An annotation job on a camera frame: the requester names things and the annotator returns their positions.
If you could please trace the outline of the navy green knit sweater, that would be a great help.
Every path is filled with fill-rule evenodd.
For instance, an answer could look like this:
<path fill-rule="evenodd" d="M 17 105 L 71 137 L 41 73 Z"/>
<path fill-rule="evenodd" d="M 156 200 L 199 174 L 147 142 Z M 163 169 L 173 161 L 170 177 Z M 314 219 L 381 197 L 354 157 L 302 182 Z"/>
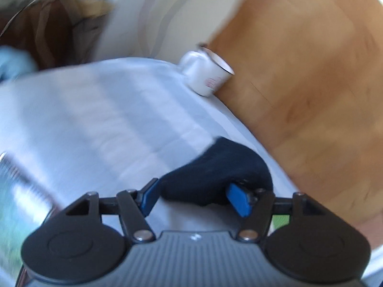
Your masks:
<path fill-rule="evenodd" d="M 215 143 L 190 163 L 160 178 L 161 197 L 198 206 L 226 205 L 230 184 L 247 190 L 272 191 L 273 181 L 265 161 L 240 143 L 218 137 Z"/>

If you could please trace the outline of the framed picture at bedside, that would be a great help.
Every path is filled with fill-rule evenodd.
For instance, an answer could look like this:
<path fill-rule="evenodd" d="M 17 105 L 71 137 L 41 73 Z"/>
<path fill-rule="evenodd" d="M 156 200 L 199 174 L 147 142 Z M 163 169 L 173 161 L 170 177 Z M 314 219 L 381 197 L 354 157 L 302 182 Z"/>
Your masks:
<path fill-rule="evenodd" d="M 1 286 L 23 275 L 23 241 L 59 208 L 53 197 L 7 153 L 1 154 Z"/>

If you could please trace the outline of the blue white striped bedsheet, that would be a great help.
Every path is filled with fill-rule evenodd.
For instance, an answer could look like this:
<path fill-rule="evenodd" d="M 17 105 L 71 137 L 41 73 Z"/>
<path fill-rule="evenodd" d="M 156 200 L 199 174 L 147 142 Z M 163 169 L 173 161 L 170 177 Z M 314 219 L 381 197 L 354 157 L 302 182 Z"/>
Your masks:
<path fill-rule="evenodd" d="M 9 154 L 59 205 L 86 193 L 111 198 L 159 180 L 146 217 L 155 241 L 132 246 L 110 273 L 82 284 L 29 286 L 378 286 L 382 250 L 362 278 L 309 283 L 279 271 L 256 244 L 239 242 L 243 218 L 230 202 L 198 206 L 161 197 L 160 178 L 218 137 L 255 151 L 278 198 L 299 193 L 258 139 L 216 98 L 186 87 L 171 63 L 120 58 L 42 71 L 1 85 L 1 154 Z"/>

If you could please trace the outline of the wooden headboard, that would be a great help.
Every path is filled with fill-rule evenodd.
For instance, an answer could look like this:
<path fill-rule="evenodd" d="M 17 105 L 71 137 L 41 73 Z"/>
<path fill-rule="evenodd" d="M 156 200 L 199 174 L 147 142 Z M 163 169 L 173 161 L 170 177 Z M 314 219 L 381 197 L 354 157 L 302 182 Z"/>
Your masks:
<path fill-rule="evenodd" d="M 244 0 L 217 97 L 303 192 L 382 244 L 382 4 Z"/>

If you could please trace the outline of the white enamel mug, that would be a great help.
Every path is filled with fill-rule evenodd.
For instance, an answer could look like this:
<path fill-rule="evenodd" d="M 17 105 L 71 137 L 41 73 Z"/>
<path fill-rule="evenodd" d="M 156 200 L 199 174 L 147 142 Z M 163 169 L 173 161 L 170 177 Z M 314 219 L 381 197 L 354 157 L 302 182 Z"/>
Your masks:
<path fill-rule="evenodd" d="M 231 66 L 206 44 L 198 44 L 197 50 L 184 54 L 178 67 L 188 88 L 202 97 L 210 97 L 235 75 Z"/>

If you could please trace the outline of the cluttered side table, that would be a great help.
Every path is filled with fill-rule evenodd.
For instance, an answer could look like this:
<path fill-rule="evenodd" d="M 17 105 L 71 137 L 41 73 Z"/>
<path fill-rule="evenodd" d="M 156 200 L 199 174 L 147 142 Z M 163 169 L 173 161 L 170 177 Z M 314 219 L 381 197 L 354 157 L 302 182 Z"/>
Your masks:
<path fill-rule="evenodd" d="M 1 72 L 86 64 L 111 0 L 1 0 Z"/>

